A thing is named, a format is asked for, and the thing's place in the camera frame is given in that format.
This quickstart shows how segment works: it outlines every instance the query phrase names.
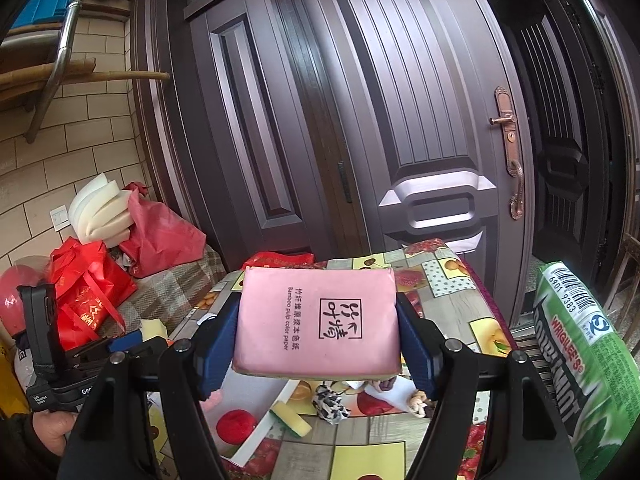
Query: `blue gripper pad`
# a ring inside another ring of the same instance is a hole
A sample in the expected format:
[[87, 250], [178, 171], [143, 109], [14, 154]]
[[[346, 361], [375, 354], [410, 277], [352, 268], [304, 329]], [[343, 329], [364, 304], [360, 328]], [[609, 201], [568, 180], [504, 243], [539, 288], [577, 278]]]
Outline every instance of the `blue gripper pad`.
[[218, 316], [207, 319], [191, 338], [196, 345], [194, 365], [199, 379], [198, 392], [203, 400], [222, 387], [231, 364], [236, 344], [240, 297], [239, 292], [232, 292]]
[[107, 348], [109, 352], [125, 352], [140, 343], [142, 343], [142, 332], [140, 332], [140, 330], [134, 330], [133, 332], [129, 332], [112, 340]]
[[415, 319], [410, 318], [410, 314], [402, 307], [402, 300], [398, 298], [396, 300], [396, 311], [400, 329], [400, 350], [409, 368], [415, 387], [424, 391], [430, 399], [437, 400], [436, 376], [439, 373], [439, 366], [434, 363], [431, 353], [425, 348], [414, 326], [415, 322], [423, 322], [424, 320], [418, 318], [408, 300], [404, 300], [411, 308], [410, 314], [414, 314], [411, 318], [415, 316]]

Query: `door hinge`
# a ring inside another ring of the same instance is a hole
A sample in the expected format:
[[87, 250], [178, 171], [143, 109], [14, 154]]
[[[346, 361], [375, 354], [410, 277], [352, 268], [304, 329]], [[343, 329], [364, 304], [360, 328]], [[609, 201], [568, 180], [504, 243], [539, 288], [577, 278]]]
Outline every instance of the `door hinge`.
[[340, 183], [342, 184], [342, 192], [344, 193], [344, 199], [347, 204], [353, 203], [351, 198], [351, 189], [349, 188], [349, 179], [347, 178], [347, 169], [344, 167], [344, 161], [338, 162], [338, 175], [340, 176]]
[[593, 82], [593, 87], [596, 90], [602, 92], [604, 90], [604, 80], [602, 79], [602, 72], [600, 71], [600, 67], [592, 62], [591, 66], [589, 67], [589, 73], [591, 74], [591, 82]]
[[569, 21], [571, 21], [576, 27], [581, 28], [582, 25], [580, 24], [580, 16], [578, 16], [578, 13], [575, 12], [575, 7], [572, 6], [572, 4], [570, 4], [569, 2], [565, 2], [564, 10], [566, 12], [566, 15], [569, 17]]

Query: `bamboo pole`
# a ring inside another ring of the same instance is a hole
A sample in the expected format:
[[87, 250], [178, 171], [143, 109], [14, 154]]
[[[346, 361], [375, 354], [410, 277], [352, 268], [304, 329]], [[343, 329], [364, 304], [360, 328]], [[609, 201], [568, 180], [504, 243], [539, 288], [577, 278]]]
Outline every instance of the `bamboo pole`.
[[[55, 63], [45, 63], [41, 65], [28, 66], [0, 74], [0, 89], [11, 88], [18, 85], [25, 85], [35, 81], [45, 82], [49, 79]], [[66, 75], [79, 75], [91, 73], [95, 68], [95, 59], [77, 59], [70, 61], [66, 67]]]
[[[68, 76], [62, 80], [63, 85], [77, 83], [91, 83], [95, 81], [115, 81], [121, 79], [169, 79], [167, 72], [92, 72], [83, 75]], [[46, 81], [33, 81], [24, 85], [13, 86], [11, 88], [0, 89], [0, 102], [8, 101], [19, 95], [28, 94], [34, 90], [39, 90], [45, 85]]]
[[62, 23], [34, 23], [33, 25], [23, 25], [21, 27], [10, 28], [6, 36], [18, 36], [18, 34], [39, 32], [41, 30], [56, 30], [57, 28], [62, 28]]
[[126, 72], [92, 72], [89, 74], [65, 77], [63, 85], [72, 83], [92, 83], [95, 81], [116, 81], [119, 79], [159, 79], [166, 81], [169, 79], [168, 72], [148, 72], [146, 70], [129, 70]]

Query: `blue plastic crate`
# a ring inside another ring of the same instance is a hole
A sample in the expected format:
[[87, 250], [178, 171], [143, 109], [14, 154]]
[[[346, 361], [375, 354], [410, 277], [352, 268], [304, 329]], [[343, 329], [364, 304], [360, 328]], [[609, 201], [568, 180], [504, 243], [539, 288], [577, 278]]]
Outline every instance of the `blue plastic crate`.
[[33, 23], [61, 22], [69, 0], [29, 0], [12, 28]]

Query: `red package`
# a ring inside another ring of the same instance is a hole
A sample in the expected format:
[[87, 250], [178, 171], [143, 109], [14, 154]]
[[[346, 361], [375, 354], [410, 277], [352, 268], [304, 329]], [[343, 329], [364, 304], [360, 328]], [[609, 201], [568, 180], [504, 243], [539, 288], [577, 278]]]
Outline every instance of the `red package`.
[[132, 276], [144, 278], [169, 267], [201, 259], [206, 243], [202, 231], [165, 204], [143, 199], [135, 183], [125, 189], [133, 191], [127, 207], [134, 225], [129, 240], [119, 247], [134, 261], [129, 268]]
[[124, 331], [116, 307], [136, 284], [111, 259], [102, 241], [82, 245], [67, 238], [51, 253], [49, 281], [56, 285], [58, 333], [65, 350], [99, 339], [95, 330], [109, 314]]
[[311, 265], [316, 257], [311, 253], [296, 254], [295, 256], [285, 256], [280, 253], [261, 251], [255, 253], [251, 258], [242, 264], [242, 270], [247, 267], [290, 267]]

